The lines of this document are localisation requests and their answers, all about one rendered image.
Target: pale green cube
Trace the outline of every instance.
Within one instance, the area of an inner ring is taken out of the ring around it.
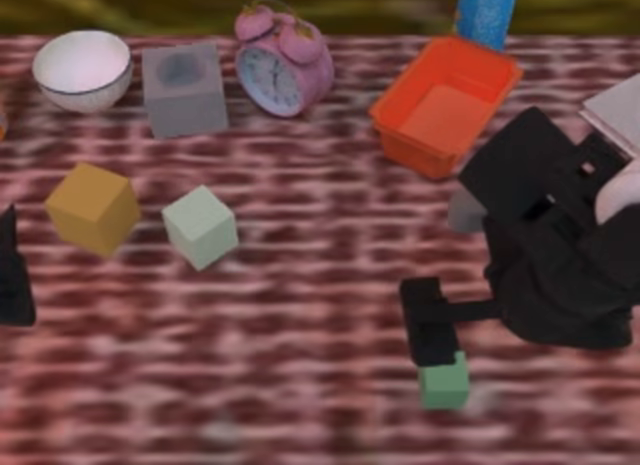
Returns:
[[[469,369],[462,351],[456,352],[456,363],[418,369],[423,408],[458,410],[469,398]]]
[[[162,210],[169,241],[198,270],[238,246],[236,219],[204,185]]]

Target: bowl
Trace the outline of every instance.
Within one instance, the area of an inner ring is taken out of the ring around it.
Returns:
[[[131,84],[133,60],[127,44],[101,30],[78,30],[47,42],[36,54],[33,76],[59,107],[96,113],[113,106]]]

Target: clock face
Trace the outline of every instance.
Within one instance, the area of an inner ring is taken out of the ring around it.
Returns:
[[[291,115],[300,110],[302,94],[284,58],[247,48],[238,59],[238,76],[251,98],[267,111]]]

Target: bowl rim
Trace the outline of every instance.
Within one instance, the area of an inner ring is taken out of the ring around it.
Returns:
[[[37,60],[38,55],[40,54],[40,52],[42,52],[47,47],[47,45],[53,43],[55,40],[58,40],[58,39],[60,39],[62,37],[68,36],[68,35],[73,35],[73,34],[76,34],[76,33],[86,33],[86,32],[93,32],[93,33],[98,32],[98,33],[102,33],[102,34],[105,34],[105,35],[109,35],[109,36],[115,38],[116,40],[118,40],[119,42],[121,42],[127,48],[127,52],[129,54],[129,60],[127,60],[127,64],[125,65],[123,70],[118,75],[116,75],[116,77],[113,80],[111,80],[110,82],[105,83],[104,85],[100,85],[99,87],[96,87],[96,88],[91,88],[89,90],[82,90],[82,91],[79,91],[79,92],[67,92],[67,91],[64,91],[64,90],[57,90],[55,88],[49,87],[47,85],[44,85],[42,82],[40,82],[40,80],[38,80],[38,77],[36,76],[35,70],[34,70],[35,64],[36,64],[36,60]],[[111,32],[107,32],[105,30],[98,30],[98,29],[73,30],[71,32],[63,33],[61,35],[58,35],[57,37],[52,38],[51,40],[47,41],[38,50],[38,52],[36,53],[35,57],[33,58],[32,63],[31,63],[31,74],[33,75],[33,78],[35,79],[35,81],[38,84],[38,86],[40,88],[43,88],[43,89],[47,90],[48,92],[55,93],[57,95],[78,96],[78,95],[87,95],[87,94],[90,94],[90,93],[99,92],[101,90],[104,90],[105,88],[108,88],[108,87],[112,86],[114,83],[120,81],[120,79],[123,76],[128,74],[131,71],[132,67],[133,67],[133,53],[131,53],[131,48],[129,47],[127,42],[125,42],[118,35],[116,35],[114,33],[111,33]]]

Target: checkered tablecloth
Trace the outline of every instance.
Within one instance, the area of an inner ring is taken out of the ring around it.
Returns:
[[[132,38],[141,48],[195,37]],[[271,118],[242,93],[219,38],[232,128],[155,141],[139,66],[98,116],[58,110],[31,60],[44,37],[0,39],[16,202],[39,321],[0,331],[1,465],[638,465],[640,357],[532,346],[461,327],[473,390],[461,412],[420,409],[397,285],[440,275],[483,296],[484,238],[447,230],[455,180],[388,162],[367,116],[425,43],[332,39],[336,87],[308,116]],[[525,69],[483,137],[540,106],[574,140],[585,98],[640,68],[640,39],[522,37]],[[60,242],[43,202],[78,161],[131,177],[143,219],[111,260]],[[241,246],[196,273],[160,209],[205,184]]]

